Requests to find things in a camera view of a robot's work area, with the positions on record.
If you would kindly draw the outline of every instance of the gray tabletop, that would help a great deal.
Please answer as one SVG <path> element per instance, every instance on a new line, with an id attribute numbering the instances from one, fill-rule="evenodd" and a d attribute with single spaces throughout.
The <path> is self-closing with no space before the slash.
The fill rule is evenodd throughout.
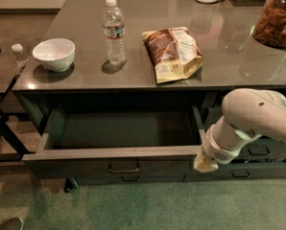
<path id="1" fill-rule="evenodd" d="M 233 7 L 227 0 L 118 0 L 127 25 L 128 61 L 119 71 L 107 61 L 102 28 L 105 0 L 66 0 L 44 39 L 76 44 L 74 65 L 63 73 L 32 60 L 13 90 L 219 89 L 238 86 L 286 88 L 286 50 L 264 46 L 251 35 L 260 7 Z M 202 68 L 188 80 L 156 84 L 142 33 L 187 27 L 203 53 Z"/>

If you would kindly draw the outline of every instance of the open drawer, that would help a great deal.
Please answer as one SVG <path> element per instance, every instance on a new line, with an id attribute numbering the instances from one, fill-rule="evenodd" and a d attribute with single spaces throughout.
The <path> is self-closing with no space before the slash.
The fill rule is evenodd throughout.
<path id="1" fill-rule="evenodd" d="M 182 181 L 204 136 L 198 109 L 93 110 L 59 104 L 35 154 L 23 157 L 38 178 L 80 184 Z"/>

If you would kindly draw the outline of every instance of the brown snack packet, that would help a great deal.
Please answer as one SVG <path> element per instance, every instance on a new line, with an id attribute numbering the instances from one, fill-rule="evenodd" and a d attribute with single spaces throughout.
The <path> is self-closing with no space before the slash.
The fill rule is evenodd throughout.
<path id="1" fill-rule="evenodd" d="M 157 83 L 188 79 L 201 67 L 203 54 L 185 27 L 142 35 Z"/>

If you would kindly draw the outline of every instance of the water bottle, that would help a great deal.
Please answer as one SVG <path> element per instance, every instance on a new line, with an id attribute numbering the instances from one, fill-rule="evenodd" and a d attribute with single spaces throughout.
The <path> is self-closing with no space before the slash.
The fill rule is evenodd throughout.
<path id="1" fill-rule="evenodd" d="M 29 61 L 29 57 L 24 51 L 22 45 L 19 43 L 12 45 L 12 51 L 16 57 L 16 64 L 17 64 L 18 70 L 22 72 L 26 64 Z"/>
<path id="2" fill-rule="evenodd" d="M 125 24 L 121 9 L 116 6 L 116 0 L 106 0 L 103 27 L 108 60 L 113 65 L 124 64 L 127 60 Z"/>

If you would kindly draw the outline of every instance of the shoe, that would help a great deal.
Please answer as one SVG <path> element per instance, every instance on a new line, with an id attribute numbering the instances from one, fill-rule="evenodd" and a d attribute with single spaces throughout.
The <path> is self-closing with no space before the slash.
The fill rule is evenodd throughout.
<path id="1" fill-rule="evenodd" d="M 23 226 L 21 218 L 10 218 L 0 225 L 0 230 L 22 230 Z"/>

